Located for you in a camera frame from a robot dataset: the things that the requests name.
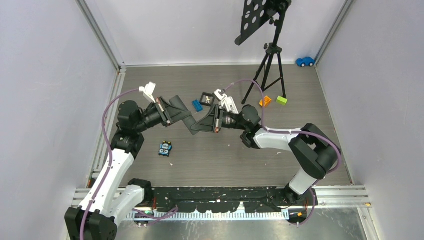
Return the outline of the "white remote control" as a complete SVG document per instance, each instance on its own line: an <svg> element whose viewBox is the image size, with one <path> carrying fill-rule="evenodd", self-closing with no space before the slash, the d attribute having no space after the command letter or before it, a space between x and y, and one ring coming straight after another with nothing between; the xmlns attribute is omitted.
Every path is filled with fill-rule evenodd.
<svg viewBox="0 0 424 240"><path fill-rule="evenodd" d="M231 96L225 96L221 101L221 106L229 113L239 114L236 103Z"/></svg>

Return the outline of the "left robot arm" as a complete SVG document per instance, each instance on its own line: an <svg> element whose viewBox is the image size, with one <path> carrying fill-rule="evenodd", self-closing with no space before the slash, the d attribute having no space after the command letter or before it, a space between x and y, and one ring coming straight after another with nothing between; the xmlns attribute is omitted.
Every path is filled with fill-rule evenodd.
<svg viewBox="0 0 424 240"><path fill-rule="evenodd" d="M137 205L148 207L154 199L151 182L138 178L130 180L116 196L145 141L142 133L157 125L169 127L183 121L191 126L195 122L178 95L169 101L158 97L146 109L132 100L122 102L117 120L117 131L108 144L108 157L97 180L79 206L68 208L64 215L72 240L114 240L119 225L133 209Z"/></svg>

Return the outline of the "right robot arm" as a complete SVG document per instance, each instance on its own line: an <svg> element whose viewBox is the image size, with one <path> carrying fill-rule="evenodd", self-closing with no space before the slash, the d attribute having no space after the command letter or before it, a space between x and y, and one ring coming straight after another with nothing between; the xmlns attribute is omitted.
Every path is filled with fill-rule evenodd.
<svg viewBox="0 0 424 240"><path fill-rule="evenodd" d="M299 205L312 187L334 172L341 164L339 147L316 125L302 128L274 129L262 126L257 109L245 105L240 113L228 112L215 105L208 115L194 123L194 132L219 133L222 128L241 130L241 141L251 149L277 149L291 152L300 165L299 171L283 189L289 205Z"/></svg>

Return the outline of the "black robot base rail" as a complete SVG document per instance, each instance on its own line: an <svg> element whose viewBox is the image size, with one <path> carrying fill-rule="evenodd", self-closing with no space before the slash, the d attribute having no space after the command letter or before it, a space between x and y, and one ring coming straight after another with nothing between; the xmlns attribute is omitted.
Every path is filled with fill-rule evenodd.
<svg viewBox="0 0 424 240"><path fill-rule="evenodd" d="M290 207L309 210L318 201L314 190L302 196L288 188L275 186L238 187L153 187L147 180L133 178L130 186L146 190L146 199L138 204L159 214L234 213L243 208L248 214L278 213Z"/></svg>

